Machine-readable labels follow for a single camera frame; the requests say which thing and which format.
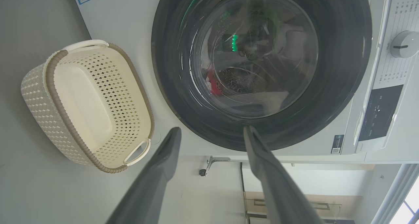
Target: white plastic basket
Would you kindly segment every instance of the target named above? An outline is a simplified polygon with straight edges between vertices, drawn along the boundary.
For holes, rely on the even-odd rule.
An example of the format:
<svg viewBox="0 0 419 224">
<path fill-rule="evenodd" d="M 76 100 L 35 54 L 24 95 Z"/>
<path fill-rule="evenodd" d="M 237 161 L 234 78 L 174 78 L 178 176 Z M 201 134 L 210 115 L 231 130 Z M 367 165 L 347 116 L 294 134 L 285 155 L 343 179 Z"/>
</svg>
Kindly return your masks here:
<svg viewBox="0 0 419 224">
<path fill-rule="evenodd" d="M 127 54 L 89 40 L 65 47 L 23 79 L 22 96 L 42 130 L 70 160 L 116 173 L 150 149 L 153 115 Z M 144 151 L 132 161 L 141 146 Z"/>
</svg>

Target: green light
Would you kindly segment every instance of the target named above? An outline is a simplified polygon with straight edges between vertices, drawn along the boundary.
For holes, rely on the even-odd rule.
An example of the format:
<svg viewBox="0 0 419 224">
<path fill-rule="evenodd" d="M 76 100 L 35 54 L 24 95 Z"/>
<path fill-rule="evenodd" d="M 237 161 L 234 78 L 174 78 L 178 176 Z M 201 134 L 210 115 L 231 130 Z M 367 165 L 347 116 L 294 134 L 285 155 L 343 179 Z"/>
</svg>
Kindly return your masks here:
<svg viewBox="0 0 419 224">
<path fill-rule="evenodd" d="M 237 51 L 237 46 L 235 44 L 235 41 L 237 40 L 237 35 L 233 35 L 233 37 L 231 38 L 231 48 L 233 51 Z"/>
<path fill-rule="evenodd" d="M 196 0 L 192 0 L 192 2 L 189 4 L 189 6 L 188 6 L 188 8 L 187 8 L 187 10 L 186 10 L 186 12 L 185 12 L 185 14 L 184 14 L 184 17 L 182 18 L 181 25 L 180 25 L 179 29 L 182 27 L 182 24 L 183 24 L 183 21 L 184 21 L 184 19 L 185 19 L 185 17 L 186 17 L 186 14 L 188 13 L 188 11 L 189 11 L 189 9 L 191 8 L 192 4 L 193 4 L 193 3 L 195 3 L 195 1 L 196 1 Z"/>
</svg>

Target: gray floor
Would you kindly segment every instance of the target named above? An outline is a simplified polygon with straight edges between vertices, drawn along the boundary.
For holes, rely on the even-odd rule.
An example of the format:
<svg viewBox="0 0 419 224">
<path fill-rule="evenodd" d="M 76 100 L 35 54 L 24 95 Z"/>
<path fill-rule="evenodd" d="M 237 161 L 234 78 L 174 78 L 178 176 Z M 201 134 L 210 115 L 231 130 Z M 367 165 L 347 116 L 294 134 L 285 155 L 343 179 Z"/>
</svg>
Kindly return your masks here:
<svg viewBox="0 0 419 224">
<path fill-rule="evenodd" d="M 20 83 L 50 54 L 90 39 L 75 0 L 0 0 L 0 223 L 102 224 L 150 157 L 110 175 L 75 164 L 30 114 Z M 161 223 L 244 223 L 238 163 L 197 176 L 184 157 L 165 194 Z"/>
</svg>

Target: washing machine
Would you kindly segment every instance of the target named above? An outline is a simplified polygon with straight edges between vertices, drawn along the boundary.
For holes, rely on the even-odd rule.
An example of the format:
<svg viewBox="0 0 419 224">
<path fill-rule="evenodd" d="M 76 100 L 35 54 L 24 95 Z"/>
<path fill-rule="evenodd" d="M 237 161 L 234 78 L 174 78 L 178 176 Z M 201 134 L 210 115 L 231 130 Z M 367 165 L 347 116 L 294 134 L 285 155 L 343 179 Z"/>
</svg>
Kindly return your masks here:
<svg viewBox="0 0 419 224">
<path fill-rule="evenodd" d="M 181 127 L 183 155 L 246 155 L 245 125 L 274 155 L 383 148 L 418 51 L 419 0 L 76 2 L 135 65 L 152 144 Z"/>
</svg>

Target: wall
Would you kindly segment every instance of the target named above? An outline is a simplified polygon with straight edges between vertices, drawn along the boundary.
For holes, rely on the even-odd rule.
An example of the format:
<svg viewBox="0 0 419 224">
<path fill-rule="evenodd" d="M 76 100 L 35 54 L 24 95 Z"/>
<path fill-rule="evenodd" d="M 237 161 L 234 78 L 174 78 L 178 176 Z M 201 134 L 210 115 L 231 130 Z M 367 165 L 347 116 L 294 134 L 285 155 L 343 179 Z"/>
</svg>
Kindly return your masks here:
<svg viewBox="0 0 419 224">
<path fill-rule="evenodd" d="M 305 163 L 305 164 L 368 164 L 364 162 L 366 153 L 349 155 L 321 155 L 321 156 L 275 156 L 282 163 Z M 232 160 L 248 161 L 245 156 L 229 156 Z"/>
<path fill-rule="evenodd" d="M 206 157 L 181 156 L 163 198 L 159 224 L 243 224 L 240 164 L 214 163 L 208 177 L 198 175 Z"/>
<path fill-rule="evenodd" d="M 363 194 L 354 220 L 356 224 L 370 224 L 396 177 L 400 164 L 376 165 L 371 182 Z"/>
<path fill-rule="evenodd" d="M 359 203 L 361 202 L 362 196 L 317 196 L 317 195 L 305 195 L 308 201 L 315 203 L 329 203 L 329 204 L 341 204 L 338 218 L 341 219 L 352 219 L 353 215 L 358 209 Z M 246 203 L 247 210 L 253 213 L 265 214 L 265 206 L 255 206 L 253 199 L 265 199 L 263 192 L 252 192 L 246 191 Z M 322 211 L 318 210 L 317 213 L 320 216 L 330 215 L 330 211 L 326 211 L 325 215 L 322 215 Z"/>
<path fill-rule="evenodd" d="M 283 164 L 307 195 L 359 196 L 368 185 L 372 165 L 363 164 Z M 245 191 L 262 192 L 262 184 L 250 168 L 243 169 Z"/>
</svg>

